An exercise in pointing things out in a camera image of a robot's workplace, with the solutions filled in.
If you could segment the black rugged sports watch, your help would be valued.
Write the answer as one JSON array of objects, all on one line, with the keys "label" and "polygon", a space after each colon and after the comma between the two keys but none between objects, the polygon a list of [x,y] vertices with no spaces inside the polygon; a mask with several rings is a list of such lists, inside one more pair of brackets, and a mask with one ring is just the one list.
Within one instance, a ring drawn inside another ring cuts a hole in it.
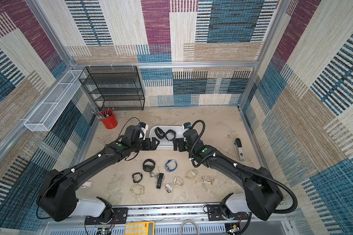
[{"label": "black rugged sports watch", "polygon": [[167,132],[166,132],[166,140],[169,141],[169,142],[173,142],[175,139],[176,139],[176,132],[172,129],[169,129]]}]

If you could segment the black chunky digital watch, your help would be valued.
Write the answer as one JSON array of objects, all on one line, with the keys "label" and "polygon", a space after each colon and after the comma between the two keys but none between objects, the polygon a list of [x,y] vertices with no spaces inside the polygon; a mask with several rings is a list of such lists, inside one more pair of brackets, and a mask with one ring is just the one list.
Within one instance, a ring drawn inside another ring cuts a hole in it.
[{"label": "black chunky digital watch", "polygon": [[157,127],[157,128],[155,129],[155,135],[157,136],[157,138],[158,138],[159,140],[162,140],[162,139],[165,138],[166,133],[165,133],[161,128]]}]

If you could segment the black round digital watch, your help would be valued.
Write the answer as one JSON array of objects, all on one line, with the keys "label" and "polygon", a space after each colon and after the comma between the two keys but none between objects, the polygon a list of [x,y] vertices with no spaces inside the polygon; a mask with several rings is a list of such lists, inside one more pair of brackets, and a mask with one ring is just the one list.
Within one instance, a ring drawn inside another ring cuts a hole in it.
[{"label": "black round digital watch", "polygon": [[152,159],[146,159],[144,162],[143,162],[143,170],[145,172],[153,172],[154,169],[156,167],[156,163],[154,160]]}]

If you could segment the beige strap slim watch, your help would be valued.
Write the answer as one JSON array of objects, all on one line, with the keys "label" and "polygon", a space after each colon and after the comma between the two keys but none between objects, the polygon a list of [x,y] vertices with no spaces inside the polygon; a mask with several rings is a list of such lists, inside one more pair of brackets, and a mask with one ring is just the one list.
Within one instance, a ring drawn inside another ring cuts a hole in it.
[{"label": "beige strap slim watch", "polygon": [[198,172],[194,169],[191,169],[189,171],[186,172],[185,174],[185,178],[188,179],[188,180],[193,180],[197,177],[198,175]]}]

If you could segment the small black strap watch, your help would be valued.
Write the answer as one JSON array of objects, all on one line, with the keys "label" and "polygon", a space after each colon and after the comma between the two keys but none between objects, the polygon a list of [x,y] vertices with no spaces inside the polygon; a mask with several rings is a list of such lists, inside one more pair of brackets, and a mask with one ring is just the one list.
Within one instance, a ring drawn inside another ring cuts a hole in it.
[{"label": "small black strap watch", "polygon": [[132,175],[132,180],[134,184],[139,184],[143,179],[143,174],[141,172],[136,172]]}]

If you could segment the white strap rose-gold watch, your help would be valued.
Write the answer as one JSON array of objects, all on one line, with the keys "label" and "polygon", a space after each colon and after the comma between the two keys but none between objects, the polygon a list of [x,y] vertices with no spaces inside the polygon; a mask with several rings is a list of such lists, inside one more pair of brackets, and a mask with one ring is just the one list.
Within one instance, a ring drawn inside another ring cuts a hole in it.
[{"label": "white strap rose-gold watch", "polygon": [[214,183],[214,178],[210,176],[202,176],[202,182],[212,185]]}]

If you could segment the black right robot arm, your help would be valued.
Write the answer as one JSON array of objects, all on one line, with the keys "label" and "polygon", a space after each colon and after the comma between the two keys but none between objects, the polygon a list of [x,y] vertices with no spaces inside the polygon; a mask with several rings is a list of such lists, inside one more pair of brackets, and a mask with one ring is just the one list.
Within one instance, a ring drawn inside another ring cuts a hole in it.
[{"label": "black right robot arm", "polygon": [[261,220],[268,220],[273,213],[287,214],[297,209],[298,199],[293,191],[275,180],[266,168],[246,166],[205,145],[201,140],[205,128],[203,120],[183,125],[183,143],[178,150],[188,152],[193,167],[203,165],[217,170],[241,186],[249,212]]}]

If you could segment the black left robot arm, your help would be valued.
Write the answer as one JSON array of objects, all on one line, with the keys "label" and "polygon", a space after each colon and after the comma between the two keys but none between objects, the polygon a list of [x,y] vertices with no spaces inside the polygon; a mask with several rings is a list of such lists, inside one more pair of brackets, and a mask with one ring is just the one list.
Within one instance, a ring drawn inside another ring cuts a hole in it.
[{"label": "black left robot arm", "polygon": [[156,150],[160,141],[155,137],[146,138],[146,131],[142,124],[130,125],[123,135],[89,159],[62,171],[49,171],[39,190],[38,208],[56,222],[78,216],[90,216],[104,223],[109,222],[113,211],[108,201],[101,197],[78,198],[76,191],[93,176],[132,153]]}]

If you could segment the translucent blue plastic watch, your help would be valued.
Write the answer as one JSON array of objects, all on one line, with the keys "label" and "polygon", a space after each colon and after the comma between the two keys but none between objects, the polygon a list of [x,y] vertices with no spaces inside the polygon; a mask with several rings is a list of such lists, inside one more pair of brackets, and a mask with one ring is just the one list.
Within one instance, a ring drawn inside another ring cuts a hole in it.
[{"label": "translucent blue plastic watch", "polygon": [[174,159],[170,159],[166,162],[165,166],[164,166],[165,170],[167,172],[173,172],[177,169],[177,162]]}]

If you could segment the small silver face watch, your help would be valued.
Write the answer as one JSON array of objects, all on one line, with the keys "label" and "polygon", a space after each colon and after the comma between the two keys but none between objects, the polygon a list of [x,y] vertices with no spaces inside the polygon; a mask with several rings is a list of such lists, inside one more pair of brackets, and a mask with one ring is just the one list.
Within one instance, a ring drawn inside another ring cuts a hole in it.
[{"label": "small silver face watch", "polygon": [[166,184],[164,188],[167,193],[173,193],[174,191],[173,187],[169,184]]}]

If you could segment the red metal pen cup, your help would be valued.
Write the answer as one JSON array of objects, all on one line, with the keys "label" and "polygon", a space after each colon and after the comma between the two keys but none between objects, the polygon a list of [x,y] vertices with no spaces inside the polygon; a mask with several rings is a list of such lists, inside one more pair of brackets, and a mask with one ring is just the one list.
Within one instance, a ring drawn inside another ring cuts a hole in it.
[{"label": "red metal pen cup", "polygon": [[114,114],[112,117],[110,117],[108,119],[101,120],[101,122],[104,124],[105,128],[109,129],[109,130],[114,129],[118,125],[118,121],[117,121],[116,116]]}]

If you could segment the pens in red cup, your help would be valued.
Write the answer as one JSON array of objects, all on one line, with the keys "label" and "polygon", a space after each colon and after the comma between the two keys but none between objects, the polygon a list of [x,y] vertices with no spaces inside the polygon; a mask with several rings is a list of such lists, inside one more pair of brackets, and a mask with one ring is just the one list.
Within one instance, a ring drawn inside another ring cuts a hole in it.
[{"label": "pens in red cup", "polygon": [[110,107],[105,106],[105,102],[102,103],[101,109],[95,109],[91,111],[92,114],[94,114],[98,119],[108,119],[113,116],[113,109],[110,109]]}]

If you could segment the grey black stapler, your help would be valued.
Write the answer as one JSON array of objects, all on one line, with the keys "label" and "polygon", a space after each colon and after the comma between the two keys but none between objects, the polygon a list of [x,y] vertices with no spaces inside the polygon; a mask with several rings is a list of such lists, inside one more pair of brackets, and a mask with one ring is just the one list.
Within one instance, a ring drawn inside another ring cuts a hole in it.
[{"label": "grey black stapler", "polygon": [[245,158],[243,155],[242,143],[239,138],[236,138],[233,142],[234,150],[239,161],[244,162]]}]

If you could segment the yellow button control pad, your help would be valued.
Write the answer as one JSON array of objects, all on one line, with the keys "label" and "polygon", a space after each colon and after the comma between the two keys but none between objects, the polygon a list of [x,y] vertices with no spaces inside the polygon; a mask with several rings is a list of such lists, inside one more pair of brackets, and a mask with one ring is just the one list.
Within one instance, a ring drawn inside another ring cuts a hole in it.
[{"label": "yellow button control pad", "polygon": [[125,227],[125,235],[154,235],[155,234],[155,222],[145,221],[128,223]]}]

